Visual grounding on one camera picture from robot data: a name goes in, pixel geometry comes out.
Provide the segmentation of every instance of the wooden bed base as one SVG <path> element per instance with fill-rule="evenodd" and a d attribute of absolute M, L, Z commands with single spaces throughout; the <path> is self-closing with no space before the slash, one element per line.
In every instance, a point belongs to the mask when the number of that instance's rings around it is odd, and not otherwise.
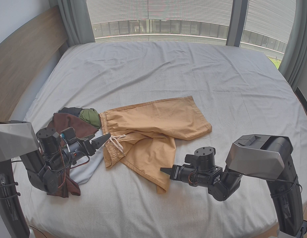
<path fill-rule="evenodd" d="M 25 89 L 68 39 L 58 6 L 36 16 L 0 44 L 0 121 L 7 121 Z M 304 206 L 307 220 L 307 205 Z M 277 236 L 278 224 L 253 238 Z M 35 230 L 36 238 L 44 235 Z M 44 232 L 48 238 L 56 238 Z"/>

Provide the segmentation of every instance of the corrugated metal facade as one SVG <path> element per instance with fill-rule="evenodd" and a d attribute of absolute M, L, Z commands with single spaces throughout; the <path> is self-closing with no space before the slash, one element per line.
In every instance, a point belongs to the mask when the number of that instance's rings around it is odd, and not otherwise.
<path fill-rule="evenodd" d="M 202 24 L 211 23 L 211 28 L 212 26 L 215 27 L 214 24 L 217 24 L 219 25 L 218 29 L 221 29 L 221 26 L 229 26 L 232 3 L 233 0 L 87 0 L 97 42 L 172 40 L 220 45 L 225 45 L 226 43 L 222 34 L 219 34 L 220 30 L 218 31 L 218 37 L 220 38 L 214 38 L 217 35 L 214 35 L 211 30 L 209 36 L 205 34 L 205 26 Z M 296 0 L 249 0 L 245 30 L 260 35 L 253 42 L 249 38 L 249 43 L 246 43 L 248 41 L 243 38 L 241 47 L 262 51 L 267 56 L 282 59 L 283 53 L 276 47 L 268 48 L 267 44 L 257 44 L 257 42 L 260 42 L 259 37 L 265 40 L 266 36 L 269 40 L 273 38 L 276 43 L 279 41 L 284 42 L 284 45 L 286 45 L 294 21 L 295 8 Z M 127 23 L 127 21 L 131 20 L 145 19 L 150 19 L 150 24 L 147 21 L 147 25 L 143 25 L 143 27 L 141 24 L 140 26 L 134 26 L 134 23 L 132 23 L 133 25 L 131 26 L 130 22 Z M 158 27 L 158 30 L 153 28 L 151 20 L 152 23 L 157 22 L 155 27 Z M 162 21 L 160 22 L 159 30 L 159 21 L 155 20 L 181 20 L 183 25 L 191 21 L 191 26 L 193 23 L 197 26 L 200 24 L 200 31 L 198 33 L 192 31 L 191 28 L 191 35 L 190 29 L 185 29 L 188 34 L 181 30 L 177 30 L 178 32 L 172 32 L 171 30 L 170 33 L 166 33 L 165 29 L 162 29 Z M 120 23 L 126 25 L 123 31 L 120 29 Z"/>

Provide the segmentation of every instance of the brown garment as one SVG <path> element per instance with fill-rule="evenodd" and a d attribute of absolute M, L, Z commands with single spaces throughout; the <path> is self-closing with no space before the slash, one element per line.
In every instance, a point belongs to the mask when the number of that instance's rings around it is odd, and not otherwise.
<path fill-rule="evenodd" d="M 67 114 L 67 113 L 54 113 L 53 119 L 51 122 L 49 122 L 48 128 L 55 128 L 57 133 L 61 133 L 62 130 L 73 127 L 75 129 L 76 137 L 82 138 L 87 137 L 91 134 L 94 134 L 98 131 L 94 126 L 90 125 L 89 123 L 83 121 L 82 119 Z M 52 196 L 61 196 L 61 197 L 69 197 L 69 192 L 74 196 L 80 196 L 81 191 L 79 188 L 79 185 L 73 181 L 69 177 L 70 169 L 66 169 L 66 178 L 65 178 L 65 184 L 57 190 L 56 193 L 49 194 Z M 64 174 L 59 176 L 59 184 L 62 184 L 64 179 Z"/>
<path fill-rule="evenodd" d="M 192 96 L 111 109 L 100 113 L 100 119 L 104 134 L 126 135 L 118 139 L 123 153 L 112 142 L 105 144 L 105 166 L 123 162 L 155 183 L 158 193 L 165 193 L 170 185 L 169 176 L 160 168 L 171 168 L 174 163 L 174 138 L 192 140 L 212 131 Z"/>

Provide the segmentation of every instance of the bed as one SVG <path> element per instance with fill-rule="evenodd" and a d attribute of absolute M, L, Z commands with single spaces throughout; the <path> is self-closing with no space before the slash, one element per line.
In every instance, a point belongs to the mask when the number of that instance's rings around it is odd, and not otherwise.
<path fill-rule="evenodd" d="M 232 142 L 241 135 L 288 136 L 307 204 L 307 116 L 261 52 L 191 42 L 76 45 L 61 57 L 25 120 L 38 131 L 64 106 L 103 112 L 190 95 L 213 129 L 193 141 L 176 140 L 175 164 L 182 165 L 197 148 L 213 146 L 216 164 L 224 167 Z M 277 223 L 267 184 L 256 178 L 243 177 L 240 188 L 218 202 L 206 188 L 180 182 L 157 194 L 155 184 L 120 162 L 106 170 L 102 161 L 80 185 L 81 196 L 65 199 L 33 188 L 22 163 L 14 163 L 14 176 L 27 221 L 60 238 L 247 238 Z"/>

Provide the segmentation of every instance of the gray curtain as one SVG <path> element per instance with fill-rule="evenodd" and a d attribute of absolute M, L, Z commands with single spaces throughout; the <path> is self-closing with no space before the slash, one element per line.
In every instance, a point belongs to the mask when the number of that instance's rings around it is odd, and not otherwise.
<path fill-rule="evenodd" d="M 307 59 L 307 0 L 297 0 L 296 13 L 279 71 L 295 91 Z"/>
<path fill-rule="evenodd" d="M 49 0 L 49 4 L 60 8 L 68 46 L 95 42 L 86 0 Z"/>

